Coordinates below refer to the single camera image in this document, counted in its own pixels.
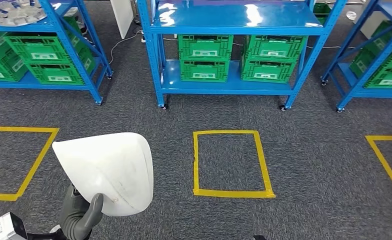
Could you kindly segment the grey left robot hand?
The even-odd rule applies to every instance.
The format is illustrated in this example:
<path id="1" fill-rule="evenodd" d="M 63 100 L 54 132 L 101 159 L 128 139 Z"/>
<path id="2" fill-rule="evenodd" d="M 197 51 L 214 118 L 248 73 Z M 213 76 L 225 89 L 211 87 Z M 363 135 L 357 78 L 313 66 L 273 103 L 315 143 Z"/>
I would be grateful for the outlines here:
<path id="1" fill-rule="evenodd" d="M 93 227 L 102 219 L 104 195 L 97 193 L 88 202 L 70 184 L 62 204 L 59 217 L 60 228 L 68 240 L 87 240 L 90 238 Z"/>

